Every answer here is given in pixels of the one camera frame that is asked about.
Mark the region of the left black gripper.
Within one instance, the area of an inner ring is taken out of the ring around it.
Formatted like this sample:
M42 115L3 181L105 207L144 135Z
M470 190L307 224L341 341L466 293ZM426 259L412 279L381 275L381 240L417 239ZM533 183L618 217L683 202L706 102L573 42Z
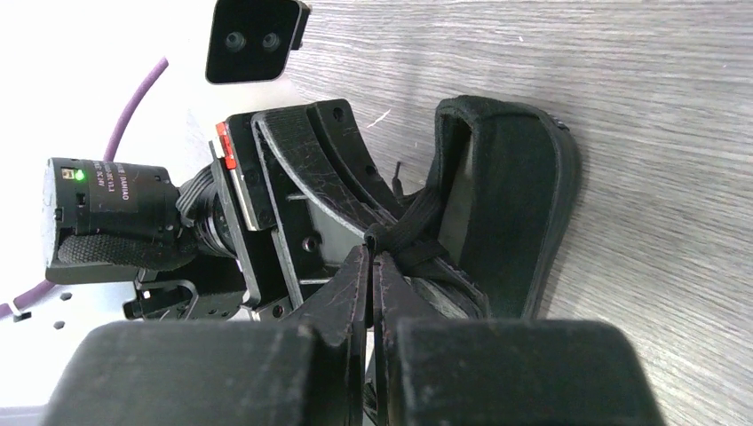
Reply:
M280 320L326 284L347 256L346 229L363 235L385 223L377 213L404 213L345 99L231 115L211 150L254 320Z

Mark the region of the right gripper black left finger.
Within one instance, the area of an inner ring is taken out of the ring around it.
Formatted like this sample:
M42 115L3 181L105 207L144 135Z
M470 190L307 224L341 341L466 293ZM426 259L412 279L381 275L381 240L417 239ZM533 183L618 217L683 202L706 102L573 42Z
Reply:
M369 251L355 246L335 276L289 317L313 332L306 425L361 425L366 371Z

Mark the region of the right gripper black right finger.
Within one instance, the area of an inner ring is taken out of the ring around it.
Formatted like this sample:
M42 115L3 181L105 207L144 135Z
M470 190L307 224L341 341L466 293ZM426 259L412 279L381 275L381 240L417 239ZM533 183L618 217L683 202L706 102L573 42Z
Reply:
M405 391L399 322L440 315L408 284L393 258L386 253L375 257L372 284L375 347L371 382L376 393L376 424L401 425Z

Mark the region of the black canvas shoe with laces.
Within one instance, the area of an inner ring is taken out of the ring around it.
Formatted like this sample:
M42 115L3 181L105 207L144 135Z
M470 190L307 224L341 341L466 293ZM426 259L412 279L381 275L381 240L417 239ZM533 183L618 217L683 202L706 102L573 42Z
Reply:
M435 111L423 189L364 240L388 253L416 292L449 318L536 315L580 188L569 128L529 104L461 95Z

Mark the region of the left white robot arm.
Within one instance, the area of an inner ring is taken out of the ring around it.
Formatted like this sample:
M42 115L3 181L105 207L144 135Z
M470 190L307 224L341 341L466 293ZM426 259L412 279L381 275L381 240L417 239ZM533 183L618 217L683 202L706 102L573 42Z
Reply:
M158 166L50 159L52 280L131 282L127 320L280 317L336 274L370 225L403 213L343 99L231 115L210 149L183 185Z

